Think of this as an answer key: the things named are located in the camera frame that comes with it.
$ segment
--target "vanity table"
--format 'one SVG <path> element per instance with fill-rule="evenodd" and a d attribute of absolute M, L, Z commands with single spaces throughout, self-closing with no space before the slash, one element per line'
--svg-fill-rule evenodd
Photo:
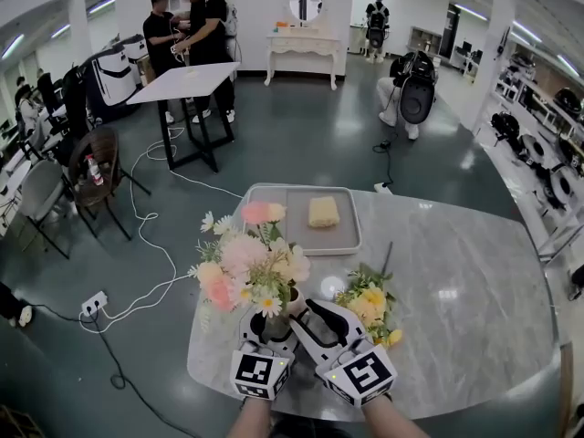
<path fill-rule="evenodd" d="M 289 51 L 298 53 L 314 52 L 321 56 L 332 57 L 332 67 L 330 69 L 330 88 L 337 89 L 336 69 L 339 58 L 340 41 L 332 36 L 321 35 L 319 31 L 310 28 L 286 28 L 287 31 L 270 33 L 267 36 L 267 78 L 264 83 L 270 85 L 274 76 L 272 65 L 272 54 L 284 54 Z"/>

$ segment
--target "flower bouquet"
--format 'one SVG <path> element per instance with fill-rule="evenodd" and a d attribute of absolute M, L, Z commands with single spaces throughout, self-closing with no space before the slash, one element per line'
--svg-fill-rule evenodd
<path fill-rule="evenodd" d="M 400 329 L 387 328 L 391 306 L 396 300 L 389 292 L 383 293 L 383 284 L 392 277 L 393 274 L 384 276 L 361 263 L 359 270 L 349 273 L 352 279 L 349 288 L 335 296 L 337 305 L 348 308 L 359 317 L 373 342 L 385 347 L 396 344 L 402 338 Z"/>
<path fill-rule="evenodd" d="M 212 213 L 205 215 L 201 230 L 213 231 L 218 239 L 197 246 L 203 262 L 189 274 L 199 279 L 216 308 L 230 311 L 252 304 L 257 313 L 272 318 L 300 296 L 294 285 L 308 279 L 310 262 L 277 228 L 286 216 L 284 206 L 251 202 L 241 214 L 255 230 L 244 234 L 233 226 L 231 216 L 215 222 Z"/>

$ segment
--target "round mirror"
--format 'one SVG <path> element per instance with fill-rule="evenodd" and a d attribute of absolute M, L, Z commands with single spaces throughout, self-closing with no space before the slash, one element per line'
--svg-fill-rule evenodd
<path fill-rule="evenodd" d="M 290 10 L 300 21 L 312 21 L 322 10 L 322 0 L 290 0 Z"/>

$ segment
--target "peach rose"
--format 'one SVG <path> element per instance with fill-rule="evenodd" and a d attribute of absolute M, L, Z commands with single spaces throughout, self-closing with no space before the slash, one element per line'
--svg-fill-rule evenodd
<path fill-rule="evenodd" d="M 197 267 L 197 279 L 199 279 L 203 289 L 208 288 L 210 284 L 222 275 L 223 269 L 215 261 L 205 261 Z"/>
<path fill-rule="evenodd" d="M 248 224 L 259 225 L 269 221 L 270 203 L 263 201 L 252 201 L 246 204 L 241 210 L 241 216 Z"/>
<path fill-rule="evenodd" d="M 209 299 L 222 311 L 229 311 L 234 307 L 233 302 L 229 298 L 230 286 L 231 279 L 228 276 L 223 275 L 215 279 L 215 281 L 206 289 Z"/>

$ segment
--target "ceiling light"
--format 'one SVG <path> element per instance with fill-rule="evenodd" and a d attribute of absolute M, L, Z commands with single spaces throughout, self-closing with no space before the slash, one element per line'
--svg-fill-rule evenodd
<path fill-rule="evenodd" d="M 65 31 L 67 31 L 70 27 L 71 27 L 71 25 L 64 25 L 53 36 L 51 36 L 51 39 L 54 39 L 55 37 L 59 37 L 61 34 L 63 34 Z"/>
<path fill-rule="evenodd" d="M 91 8 L 89 10 L 89 14 L 93 15 L 94 13 L 98 12 L 101 8 L 105 8 L 106 6 L 110 6 L 115 1 L 116 0 L 106 0 L 105 2 L 102 2 L 102 3 L 98 4 L 97 6 L 94 6 L 93 8 Z"/>
<path fill-rule="evenodd" d="M 561 55 L 558 55 L 558 58 L 559 58 L 559 61 L 560 62 L 562 62 L 564 65 L 566 65 L 566 67 L 568 67 L 569 70 L 572 73 L 574 73 L 574 75 L 576 75 L 577 77 L 580 76 L 580 74 L 578 73 L 578 71 L 576 71 L 576 69 L 574 67 L 572 67 L 565 58 L 563 58 Z"/>
<path fill-rule="evenodd" d="M 519 39 L 521 42 L 523 42 L 524 44 L 527 44 L 528 46 L 531 46 L 531 44 L 529 44 L 523 37 L 521 37 L 519 34 L 514 33 L 513 31 L 511 31 L 511 36 L 513 36 L 515 39 Z"/>
<path fill-rule="evenodd" d="M 15 40 L 13 40 L 10 46 L 8 46 L 8 48 L 4 51 L 4 54 L 2 54 L 2 59 L 5 60 L 8 57 L 10 57 L 10 54 L 12 54 L 15 51 L 15 48 L 18 46 L 18 44 L 22 42 L 22 39 L 24 38 L 25 35 L 21 34 Z"/>
<path fill-rule="evenodd" d="M 456 8 L 465 11 L 466 13 L 470 13 L 473 16 L 476 16 L 477 18 L 482 19 L 483 21 L 488 21 L 483 15 L 479 15 L 478 13 L 474 12 L 473 10 L 469 10 L 468 8 L 462 6 L 462 5 L 458 5 L 455 4 L 454 6 L 456 6 Z"/>
<path fill-rule="evenodd" d="M 541 39 L 539 37 L 537 37 L 535 34 L 533 34 L 529 29 L 527 29 L 525 26 L 520 25 L 517 21 L 514 21 L 513 24 L 515 26 L 517 26 L 519 29 L 521 29 L 524 33 L 529 34 L 530 36 L 532 36 L 537 42 L 541 43 Z"/>

